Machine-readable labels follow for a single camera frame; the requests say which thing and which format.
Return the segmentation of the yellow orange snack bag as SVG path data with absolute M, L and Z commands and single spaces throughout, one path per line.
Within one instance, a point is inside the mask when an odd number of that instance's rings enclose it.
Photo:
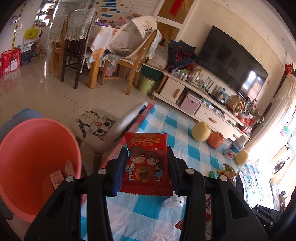
M 225 167 L 224 170 L 218 170 L 217 173 L 219 176 L 224 175 L 228 178 L 228 180 L 233 183 L 235 176 L 236 176 L 236 171 L 227 163 L 224 163 L 223 166 Z

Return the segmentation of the crushed white plastic bottle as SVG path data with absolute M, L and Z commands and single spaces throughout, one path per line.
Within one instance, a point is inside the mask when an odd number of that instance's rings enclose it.
M 166 208 L 183 207 L 183 205 L 184 205 L 184 197 L 182 196 L 179 197 L 177 195 L 173 195 L 164 201 L 164 206 Z

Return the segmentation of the pink plastic basin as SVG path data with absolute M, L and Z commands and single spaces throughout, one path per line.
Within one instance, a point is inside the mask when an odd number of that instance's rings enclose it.
M 14 127 L 1 142 L 1 198 L 19 219 L 33 222 L 54 192 L 50 175 L 70 160 L 80 178 L 82 161 L 74 135 L 61 123 L 34 118 Z

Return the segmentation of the red wedding candy pack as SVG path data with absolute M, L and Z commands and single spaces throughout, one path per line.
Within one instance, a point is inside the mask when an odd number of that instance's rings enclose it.
M 167 158 L 167 133 L 126 133 L 128 159 L 121 192 L 171 196 Z

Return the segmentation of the green trash can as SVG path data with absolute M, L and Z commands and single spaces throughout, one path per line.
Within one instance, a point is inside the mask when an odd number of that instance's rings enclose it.
M 156 81 L 154 79 L 143 75 L 138 90 L 142 94 L 151 94 L 155 83 Z

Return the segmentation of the white washing machine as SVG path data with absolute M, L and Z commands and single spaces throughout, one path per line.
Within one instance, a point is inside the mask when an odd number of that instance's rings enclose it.
M 286 164 L 290 163 L 291 160 L 291 149 L 288 144 L 284 144 L 283 147 L 275 154 L 272 159 L 271 178 L 276 175 L 285 167 Z

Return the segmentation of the yellow pear right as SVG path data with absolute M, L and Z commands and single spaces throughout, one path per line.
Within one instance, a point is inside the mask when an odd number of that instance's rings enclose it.
M 242 166 L 248 162 L 248 153 L 241 150 L 235 155 L 234 160 L 238 166 Z

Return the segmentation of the yellow pear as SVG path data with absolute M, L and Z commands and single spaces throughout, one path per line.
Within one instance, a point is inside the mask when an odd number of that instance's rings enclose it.
M 196 123 L 192 128 L 192 137 L 197 142 L 204 142 L 210 136 L 211 129 L 204 121 Z
M 235 155 L 234 160 L 238 166 L 242 166 L 248 162 L 248 153 L 241 150 Z

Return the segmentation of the white yogurt drink bottle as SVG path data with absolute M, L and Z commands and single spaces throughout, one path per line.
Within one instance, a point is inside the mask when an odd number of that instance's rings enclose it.
M 227 158 L 227 159 L 233 159 L 236 156 L 236 154 L 238 154 L 239 151 L 241 151 L 244 148 L 245 143 L 247 141 L 248 141 L 248 139 L 244 135 L 237 138 L 235 141 L 232 142 L 232 144 L 230 144 L 223 151 L 224 157 Z

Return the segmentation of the blue checkered tablecloth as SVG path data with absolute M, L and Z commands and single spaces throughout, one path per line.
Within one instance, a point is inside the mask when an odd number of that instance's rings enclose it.
M 253 210 L 229 178 L 210 177 L 221 155 L 193 139 L 193 124 L 155 104 L 126 133 L 107 163 L 120 155 L 116 187 L 102 222 L 90 226 L 93 201 L 82 205 L 84 240 L 267 240 Z

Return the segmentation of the red apple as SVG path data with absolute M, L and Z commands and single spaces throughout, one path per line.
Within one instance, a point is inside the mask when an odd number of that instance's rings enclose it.
M 211 148 L 216 149 L 222 145 L 223 141 L 224 141 L 224 136 L 222 135 L 222 133 L 213 132 L 208 137 L 207 144 Z

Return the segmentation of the yellow pear left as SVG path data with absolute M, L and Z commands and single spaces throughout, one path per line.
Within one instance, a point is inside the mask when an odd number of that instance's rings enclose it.
M 197 142 L 204 142 L 210 136 L 211 129 L 204 121 L 196 123 L 192 128 L 192 137 Z

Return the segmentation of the cartoon cat stool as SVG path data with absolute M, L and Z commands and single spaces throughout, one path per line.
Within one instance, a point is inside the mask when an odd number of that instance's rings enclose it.
M 71 121 L 75 136 L 96 153 L 110 151 L 122 132 L 121 118 L 104 109 L 91 109 Z

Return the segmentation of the covered standing air conditioner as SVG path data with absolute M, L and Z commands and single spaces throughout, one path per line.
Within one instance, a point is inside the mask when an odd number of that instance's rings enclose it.
M 273 105 L 265 117 L 265 124 L 260 125 L 254 132 L 251 141 L 245 146 L 250 152 L 260 144 L 268 134 L 272 133 L 290 109 L 295 107 L 295 76 L 288 74 L 280 90 L 273 98 Z

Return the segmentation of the golden ornament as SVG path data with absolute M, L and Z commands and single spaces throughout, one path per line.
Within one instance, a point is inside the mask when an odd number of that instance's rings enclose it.
M 228 97 L 225 106 L 229 111 L 241 113 L 244 110 L 244 101 L 238 95 L 232 95 Z

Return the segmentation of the pink storage box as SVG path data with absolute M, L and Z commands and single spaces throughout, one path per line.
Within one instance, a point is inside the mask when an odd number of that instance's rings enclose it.
M 201 100 L 197 98 L 196 96 L 188 93 L 185 97 L 184 100 L 181 103 L 180 108 L 192 115 L 196 113 L 198 108 L 201 105 Z

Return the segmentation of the white tv cabinet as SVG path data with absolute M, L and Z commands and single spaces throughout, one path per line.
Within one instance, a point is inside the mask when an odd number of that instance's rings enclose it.
M 206 91 L 174 77 L 166 70 L 163 71 L 157 90 L 152 93 L 152 98 L 155 97 L 199 122 L 204 121 L 211 130 L 220 132 L 224 138 L 235 140 L 244 135 L 250 140 L 240 130 L 243 123 L 226 107 L 213 100 Z

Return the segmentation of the electric kettle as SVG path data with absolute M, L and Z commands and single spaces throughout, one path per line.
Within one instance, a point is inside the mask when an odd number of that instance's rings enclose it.
M 193 72 L 192 75 L 189 76 L 188 81 L 192 84 L 200 86 L 203 75 L 204 75 L 204 71 L 202 69 L 197 69 Z

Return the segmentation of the black flat television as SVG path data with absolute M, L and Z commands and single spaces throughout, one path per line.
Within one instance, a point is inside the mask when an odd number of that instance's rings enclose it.
M 236 40 L 213 26 L 197 63 L 224 81 L 244 99 L 257 99 L 268 73 Z

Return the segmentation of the red gift bags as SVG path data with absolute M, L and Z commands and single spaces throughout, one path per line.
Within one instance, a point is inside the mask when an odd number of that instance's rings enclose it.
M 21 66 L 21 49 L 7 50 L 1 54 L 1 75 L 6 75 Z

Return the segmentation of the dark flower bouquet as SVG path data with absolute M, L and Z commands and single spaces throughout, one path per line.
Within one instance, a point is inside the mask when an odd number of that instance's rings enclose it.
M 197 55 L 195 47 L 188 45 L 182 40 L 170 40 L 168 43 L 168 66 L 167 70 L 172 72 L 175 68 L 184 69 L 186 65 L 192 63 Z

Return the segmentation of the wooden chair with cushion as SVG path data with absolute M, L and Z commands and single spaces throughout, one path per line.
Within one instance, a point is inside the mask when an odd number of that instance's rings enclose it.
M 109 51 L 103 60 L 103 72 L 100 83 L 111 79 L 106 76 L 109 67 L 119 66 L 129 69 L 126 94 L 130 95 L 133 81 L 138 82 L 142 64 L 147 59 L 152 59 L 162 35 L 157 29 L 157 21 L 154 16 L 139 16 L 121 26 L 111 38 L 107 47 Z

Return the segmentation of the yellow plastic bag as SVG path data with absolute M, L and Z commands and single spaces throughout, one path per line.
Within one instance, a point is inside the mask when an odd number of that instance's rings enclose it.
M 32 27 L 25 30 L 23 37 L 26 40 L 32 40 L 32 39 L 38 38 L 40 34 L 41 34 L 40 27 L 33 25 Z

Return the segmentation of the dining table with cloth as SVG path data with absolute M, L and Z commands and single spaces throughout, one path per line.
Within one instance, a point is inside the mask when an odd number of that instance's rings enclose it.
M 100 68 L 101 58 L 107 49 L 112 37 L 116 34 L 117 29 L 106 26 L 92 26 L 90 30 L 90 38 L 88 46 L 91 55 L 87 59 L 90 67 L 88 87 L 94 89 L 97 83 L 98 72 Z

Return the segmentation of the dark wooden chair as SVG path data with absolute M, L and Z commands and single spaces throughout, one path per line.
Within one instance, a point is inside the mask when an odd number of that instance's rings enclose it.
M 87 42 L 96 10 L 78 9 L 70 13 L 65 34 L 61 81 L 64 81 L 66 68 L 76 72 L 74 88 L 78 87 L 80 73 L 87 55 Z

